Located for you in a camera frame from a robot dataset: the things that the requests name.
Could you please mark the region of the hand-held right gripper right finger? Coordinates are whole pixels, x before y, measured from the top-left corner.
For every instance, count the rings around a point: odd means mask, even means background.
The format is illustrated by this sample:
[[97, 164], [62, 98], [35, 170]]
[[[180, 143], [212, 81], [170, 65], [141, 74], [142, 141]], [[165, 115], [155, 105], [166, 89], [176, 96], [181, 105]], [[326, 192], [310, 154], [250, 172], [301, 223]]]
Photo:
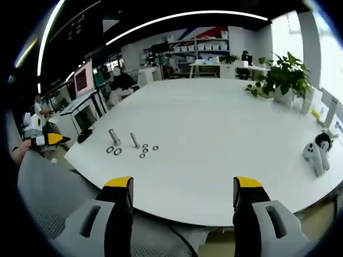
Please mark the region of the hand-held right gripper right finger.
[[233, 188], [235, 256], [306, 256], [315, 246], [300, 220], [259, 181], [237, 176]]

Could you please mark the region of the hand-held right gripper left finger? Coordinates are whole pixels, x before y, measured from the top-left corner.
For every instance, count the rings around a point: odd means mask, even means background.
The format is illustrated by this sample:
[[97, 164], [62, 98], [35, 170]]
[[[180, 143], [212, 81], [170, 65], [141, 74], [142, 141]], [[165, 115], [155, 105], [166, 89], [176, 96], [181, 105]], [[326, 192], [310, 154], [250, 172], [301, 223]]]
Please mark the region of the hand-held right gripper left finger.
[[66, 219], [53, 245], [62, 256], [130, 256], [132, 211], [133, 177], [114, 178]]

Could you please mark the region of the person's left hand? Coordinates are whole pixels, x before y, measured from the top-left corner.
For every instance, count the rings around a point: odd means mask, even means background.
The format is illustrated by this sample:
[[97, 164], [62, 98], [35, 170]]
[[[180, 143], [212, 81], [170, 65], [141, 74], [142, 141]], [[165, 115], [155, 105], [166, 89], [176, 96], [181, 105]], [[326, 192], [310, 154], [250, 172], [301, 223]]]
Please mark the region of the person's left hand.
[[31, 147], [31, 140], [25, 140], [19, 146], [14, 147], [13, 151], [10, 153], [10, 156], [16, 165], [21, 165], [26, 152], [29, 151]]

